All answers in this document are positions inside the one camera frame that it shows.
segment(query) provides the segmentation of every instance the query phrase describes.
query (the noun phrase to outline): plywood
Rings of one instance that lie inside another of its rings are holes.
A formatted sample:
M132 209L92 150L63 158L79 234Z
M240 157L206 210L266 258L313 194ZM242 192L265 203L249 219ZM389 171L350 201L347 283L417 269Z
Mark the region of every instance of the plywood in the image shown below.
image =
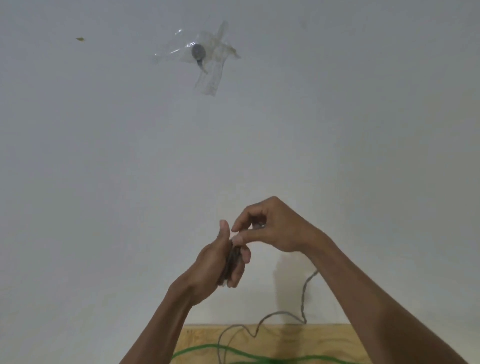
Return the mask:
M188 347L217 343L218 336L227 326L186 326L183 328L175 352ZM248 325L254 332L255 325ZM371 363L364 347L351 325L265 325L253 339L242 328L227 332L221 344L278 359L304 355L328 355L356 363ZM227 353L226 363L249 360ZM215 348L207 348L176 357L172 363L217 363ZM308 361L325 363L325 361Z

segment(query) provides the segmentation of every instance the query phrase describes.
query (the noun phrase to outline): white wall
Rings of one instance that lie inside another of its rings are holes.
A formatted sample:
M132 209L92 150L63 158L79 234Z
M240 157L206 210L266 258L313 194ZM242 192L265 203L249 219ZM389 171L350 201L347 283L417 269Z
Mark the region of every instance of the white wall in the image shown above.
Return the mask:
M479 3L294 4L2 2L0 362L117 363L218 220L276 194L480 363ZM222 20L216 97L148 62ZM189 323L298 312L313 267L252 254ZM346 320L321 278L306 311Z

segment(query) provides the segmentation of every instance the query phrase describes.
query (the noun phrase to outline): clear plastic bag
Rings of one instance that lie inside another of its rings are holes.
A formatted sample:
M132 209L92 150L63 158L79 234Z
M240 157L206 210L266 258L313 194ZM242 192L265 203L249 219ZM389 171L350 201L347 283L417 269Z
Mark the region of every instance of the clear plastic bag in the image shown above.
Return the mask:
M154 55L154 60L196 63L200 68L200 77L194 90L215 96L225 61L229 56L240 58L237 51L223 40L227 30L227 22L220 25L216 34L206 31L195 34L180 29L173 39Z

